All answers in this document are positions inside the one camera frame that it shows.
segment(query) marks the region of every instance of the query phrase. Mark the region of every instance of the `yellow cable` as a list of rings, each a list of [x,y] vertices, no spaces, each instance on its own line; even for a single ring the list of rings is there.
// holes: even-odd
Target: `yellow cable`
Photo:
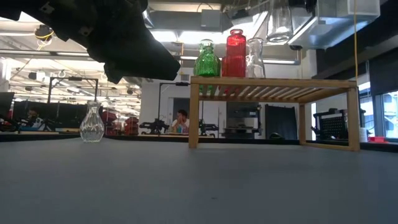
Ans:
[[[35,35],[36,36],[36,38],[39,38],[39,39],[42,39],[42,38],[48,38],[48,37],[50,37],[51,35],[53,35],[54,34],[54,31],[53,32],[51,32],[51,34],[47,34],[47,35],[45,35],[45,36],[37,36],[37,35]]]
[[[356,35],[356,0],[354,0],[354,58],[355,58],[355,81],[358,85],[358,43]]]

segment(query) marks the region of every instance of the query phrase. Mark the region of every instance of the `wooden shelf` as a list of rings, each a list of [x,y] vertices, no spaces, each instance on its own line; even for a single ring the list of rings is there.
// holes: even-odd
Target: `wooden shelf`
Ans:
[[[309,103],[356,88],[355,81],[275,78],[192,77],[202,86],[199,100]]]
[[[305,136],[305,104],[347,93],[349,146],[309,145]],[[191,77],[189,147],[198,145],[199,101],[299,103],[300,144],[359,151],[358,87],[355,81],[275,78]]]

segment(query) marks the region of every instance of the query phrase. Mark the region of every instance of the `shelf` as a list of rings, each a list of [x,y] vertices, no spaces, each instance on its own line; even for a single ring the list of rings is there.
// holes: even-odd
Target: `shelf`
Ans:
[[[202,86],[199,100],[270,103],[309,103],[356,88],[355,81],[346,80],[233,77],[192,77],[191,84]]]

